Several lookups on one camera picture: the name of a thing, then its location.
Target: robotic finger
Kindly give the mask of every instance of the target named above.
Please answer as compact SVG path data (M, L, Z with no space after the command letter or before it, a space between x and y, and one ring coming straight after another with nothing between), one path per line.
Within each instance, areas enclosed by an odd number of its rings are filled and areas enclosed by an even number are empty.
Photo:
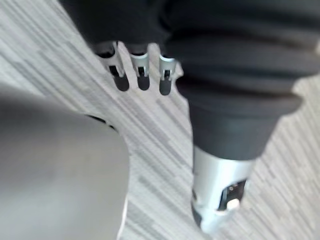
M118 43L106 41L95 44L92 49L104 68L112 74L116 87L120 91L127 91L129 81L119 54Z
M149 55L147 44L126 44L135 71L138 86L141 90L149 89Z

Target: gray striped carpet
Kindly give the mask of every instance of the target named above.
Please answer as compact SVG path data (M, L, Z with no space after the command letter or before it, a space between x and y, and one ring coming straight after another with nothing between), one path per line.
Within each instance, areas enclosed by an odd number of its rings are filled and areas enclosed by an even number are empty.
M191 128L177 91L158 92L158 49L150 46L151 88L138 89L126 50L130 90L112 78L55 0L0 1L0 81L80 112L105 116L130 149L123 240L201 240L191 217ZM301 81L299 112L284 117L258 160L242 209L216 240L320 239L320 82Z

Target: silver metal cylinder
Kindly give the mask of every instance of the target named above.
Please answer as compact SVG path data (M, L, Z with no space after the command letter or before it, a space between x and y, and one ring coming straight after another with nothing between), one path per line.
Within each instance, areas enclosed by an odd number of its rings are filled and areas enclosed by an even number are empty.
M233 188L246 181L256 161L221 159L197 146L193 154L193 215L201 230L211 235L240 206L243 192L233 193L228 200L226 191L232 193Z

